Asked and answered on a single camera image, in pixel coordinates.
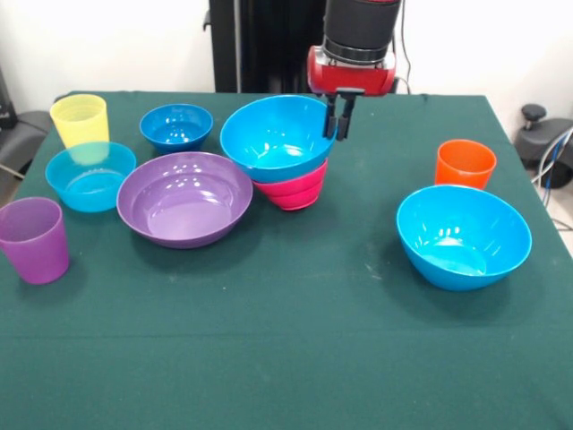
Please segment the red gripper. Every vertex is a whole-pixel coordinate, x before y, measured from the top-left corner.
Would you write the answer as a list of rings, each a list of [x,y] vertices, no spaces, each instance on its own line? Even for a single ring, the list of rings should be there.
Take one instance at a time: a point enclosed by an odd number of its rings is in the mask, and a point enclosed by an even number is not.
[[[347,64],[327,56],[322,46],[311,46],[306,68],[310,90],[314,94],[328,94],[323,136],[331,139],[337,128],[338,95],[335,93],[350,90],[366,97],[388,94],[396,76],[396,57],[393,52],[388,52],[383,60],[376,64]],[[345,105],[338,119],[337,140],[344,141],[348,136],[357,94],[339,93],[339,97],[345,101]]]

